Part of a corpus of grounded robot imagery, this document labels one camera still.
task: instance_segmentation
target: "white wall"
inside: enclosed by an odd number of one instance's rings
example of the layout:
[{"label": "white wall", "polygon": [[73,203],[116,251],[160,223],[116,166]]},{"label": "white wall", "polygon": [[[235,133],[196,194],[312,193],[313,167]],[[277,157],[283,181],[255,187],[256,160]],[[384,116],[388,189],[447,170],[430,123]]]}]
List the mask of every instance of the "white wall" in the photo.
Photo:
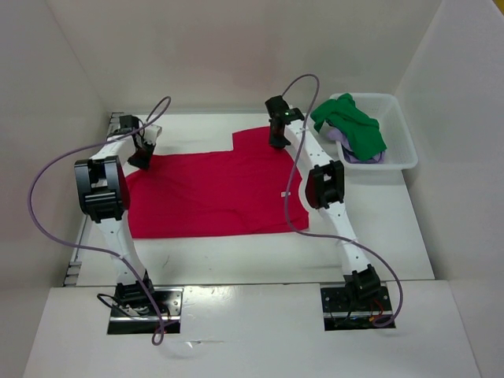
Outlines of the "white wall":
[{"label": "white wall", "polygon": [[444,0],[397,96],[420,163],[406,182],[484,378],[504,376],[504,16]]},{"label": "white wall", "polygon": [[[264,111],[296,76],[321,98],[393,93],[440,0],[48,0],[109,109]],[[308,102],[313,85],[289,99]]]},{"label": "white wall", "polygon": [[[71,253],[32,226],[28,185],[51,157],[102,137],[106,113],[44,2],[0,2],[0,51],[0,376],[17,378]],[[49,172],[35,196],[43,223],[67,239],[80,222],[72,165]]]}]

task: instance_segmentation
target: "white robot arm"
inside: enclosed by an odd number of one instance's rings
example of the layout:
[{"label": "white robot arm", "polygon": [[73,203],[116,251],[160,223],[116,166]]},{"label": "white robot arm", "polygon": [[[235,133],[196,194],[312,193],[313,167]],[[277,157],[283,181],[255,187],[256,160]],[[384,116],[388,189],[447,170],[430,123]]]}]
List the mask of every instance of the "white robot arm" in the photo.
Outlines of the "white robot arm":
[{"label": "white robot arm", "polygon": [[[138,118],[122,116],[120,128],[107,140],[118,139],[138,129],[139,125]],[[160,134],[161,128],[151,125],[142,133],[105,145],[90,159],[77,161],[74,166],[80,208],[96,223],[108,248],[127,260],[152,291],[152,283],[136,253],[128,226],[130,198],[119,155],[133,145],[135,153],[128,163],[147,170]],[[112,259],[117,271],[116,296],[125,304],[141,305],[146,297],[137,279],[119,259]]]},{"label": "white robot arm", "polygon": [[[291,109],[282,96],[272,97],[265,104],[270,116],[271,147],[283,149],[293,144],[298,150],[305,132],[300,159],[310,169],[305,189],[309,205],[317,209],[324,221],[334,228],[335,235],[357,241],[343,202],[345,176],[341,161],[333,161],[311,131],[303,130],[305,117],[299,109]],[[380,289],[380,278],[375,269],[364,252],[353,243],[344,243],[343,251],[342,270],[349,296],[356,300],[371,298]]]}]

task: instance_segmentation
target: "white table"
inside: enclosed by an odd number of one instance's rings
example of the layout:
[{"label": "white table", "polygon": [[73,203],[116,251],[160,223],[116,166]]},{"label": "white table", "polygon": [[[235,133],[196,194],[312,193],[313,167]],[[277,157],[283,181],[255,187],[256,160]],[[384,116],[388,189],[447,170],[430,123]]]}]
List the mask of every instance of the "white table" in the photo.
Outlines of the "white table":
[{"label": "white table", "polygon": [[[267,123],[266,114],[166,115],[156,123],[163,127],[156,154],[231,150],[233,132]],[[336,158],[335,144],[324,141],[321,144]],[[125,172],[131,171],[131,167],[125,167]],[[301,166],[300,171],[306,178],[306,167]],[[304,183],[300,192],[304,193]],[[360,242],[382,254],[402,280],[434,278],[401,172],[353,174],[346,171],[345,199]],[[309,222],[312,232],[331,232],[315,210],[310,211]],[[82,243],[106,246],[90,221],[84,229]],[[334,241],[294,233],[138,240],[135,246],[157,285],[308,283],[343,279],[339,248]],[[81,250],[79,260],[82,267],[78,286],[115,285],[116,274],[108,256]],[[392,279],[375,258],[370,260],[382,280]]]},{"label": "white table", "polygon": [[106,334],[112,287],[54,288],[24,378],[479,377],[448,283],[404,291],[396,329],[325,332],[318,284],[185,287],[180,334],[155,347]]}]

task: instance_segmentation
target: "red t-shirt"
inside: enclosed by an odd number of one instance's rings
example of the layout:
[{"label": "red t-shirt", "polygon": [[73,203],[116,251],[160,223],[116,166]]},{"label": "red t-shirt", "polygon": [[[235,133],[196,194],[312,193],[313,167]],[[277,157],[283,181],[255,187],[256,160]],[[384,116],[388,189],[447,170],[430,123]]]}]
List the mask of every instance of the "red t-shirt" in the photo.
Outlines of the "red t-shirt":
[{"label": "red t-shirt", "polygon": [[[154,155],[150,169],[126,178],[134,239],[249,235],[289,232],[284,192],[293,161],[268,145],[269,127],[233,134],[233,151]],[[296,172],[289,197],[291,221],[308,228],[297,195]]]}]

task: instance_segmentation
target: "green cloth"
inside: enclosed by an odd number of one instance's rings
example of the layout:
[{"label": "green cloth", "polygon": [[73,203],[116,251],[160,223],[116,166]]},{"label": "green cloth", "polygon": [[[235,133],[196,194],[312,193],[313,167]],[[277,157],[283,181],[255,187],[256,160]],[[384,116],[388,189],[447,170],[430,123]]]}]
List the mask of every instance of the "green cloth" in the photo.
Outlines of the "green cloth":
[{"label": "green cloth", "polygon": [[366,161],[387,149],[380,133],[380,124],[355,107],[351,94],[342,94],[337,100],[330,99],[311,114],[315,130],[321,132],[322,124],[338,128],[348,139],[357,159]]}]

